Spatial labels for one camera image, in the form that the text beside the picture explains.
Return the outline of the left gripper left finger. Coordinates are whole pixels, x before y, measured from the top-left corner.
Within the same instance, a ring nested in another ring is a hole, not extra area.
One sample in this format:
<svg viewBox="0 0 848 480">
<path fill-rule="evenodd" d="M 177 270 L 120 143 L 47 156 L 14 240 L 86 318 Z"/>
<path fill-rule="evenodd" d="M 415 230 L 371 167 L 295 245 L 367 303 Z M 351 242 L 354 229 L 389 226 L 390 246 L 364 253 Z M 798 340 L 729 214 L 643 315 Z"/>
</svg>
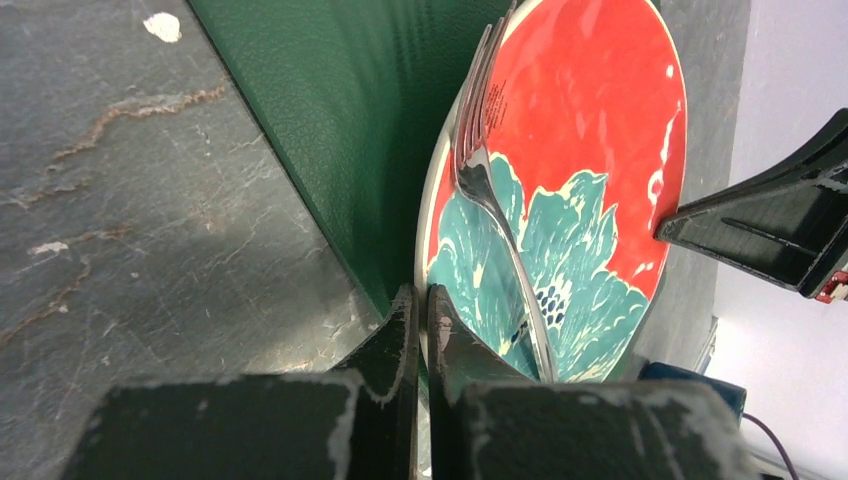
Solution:
<svg viewBox="0 0 848 480">
<path fill-rule="evenodd" d="M 325 372 L 244 374 L 112 388 L 66 479 L 411 479 L 418 294 Z"/>
</svg>

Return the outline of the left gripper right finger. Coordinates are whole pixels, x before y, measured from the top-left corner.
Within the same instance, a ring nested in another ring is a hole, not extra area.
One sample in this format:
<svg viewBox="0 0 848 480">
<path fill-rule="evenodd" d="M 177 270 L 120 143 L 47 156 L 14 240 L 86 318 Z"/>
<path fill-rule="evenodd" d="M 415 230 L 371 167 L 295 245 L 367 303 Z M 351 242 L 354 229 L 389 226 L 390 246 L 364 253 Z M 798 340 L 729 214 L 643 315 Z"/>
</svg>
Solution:
<svg viewBox="0 0 848 480">
<path fill-rule="evenodd" d="M 543 384 L 427 297 L 432 471 L 437 479 L 755 479 L 720 399 L 649 381 Z"/>
</svg>

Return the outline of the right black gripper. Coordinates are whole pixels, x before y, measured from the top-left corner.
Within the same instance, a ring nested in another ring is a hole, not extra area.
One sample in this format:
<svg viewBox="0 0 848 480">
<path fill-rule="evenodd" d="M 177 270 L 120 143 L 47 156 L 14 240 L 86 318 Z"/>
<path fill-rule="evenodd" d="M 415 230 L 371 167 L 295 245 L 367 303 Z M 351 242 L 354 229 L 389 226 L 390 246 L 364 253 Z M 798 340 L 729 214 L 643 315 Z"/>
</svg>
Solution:
<svg viewBox="0 0 848 480">
<path fill-rule="evenodd" d="M 655 239 L 824 304 L 847 298 L 847 112 L 786 159 L 664 218 Z"/>
</svg>

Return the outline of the red teal floral plate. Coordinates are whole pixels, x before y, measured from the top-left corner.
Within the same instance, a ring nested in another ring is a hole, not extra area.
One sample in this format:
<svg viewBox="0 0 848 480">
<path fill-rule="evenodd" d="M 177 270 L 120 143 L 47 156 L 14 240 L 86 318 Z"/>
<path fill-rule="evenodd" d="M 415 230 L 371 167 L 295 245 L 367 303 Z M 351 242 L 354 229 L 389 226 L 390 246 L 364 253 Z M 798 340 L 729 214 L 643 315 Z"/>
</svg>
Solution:
<svg viewBox="0 0 848 480">
<path fill-rule="evenodd" d="M 669 247 L 687 140 L 679 57 L 649 1 L 526 1 L 488 89 L 492 183 L 562 382 L 610 379 Z"/>
</svg>

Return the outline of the green rectangular placemat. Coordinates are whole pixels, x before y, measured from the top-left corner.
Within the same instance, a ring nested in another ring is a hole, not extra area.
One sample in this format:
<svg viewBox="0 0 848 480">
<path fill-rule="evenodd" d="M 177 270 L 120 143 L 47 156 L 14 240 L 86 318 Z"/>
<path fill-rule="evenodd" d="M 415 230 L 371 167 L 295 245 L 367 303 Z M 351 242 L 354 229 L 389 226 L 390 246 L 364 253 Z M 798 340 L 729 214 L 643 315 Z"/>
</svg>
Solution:
<svg viewBox="0 0 848 480">
<path fill-rule="evenodd" d="M 414 275 L 430 158 L 504 1 L 195 1 L 192 10 L 379 315 Z"/>
</svg>

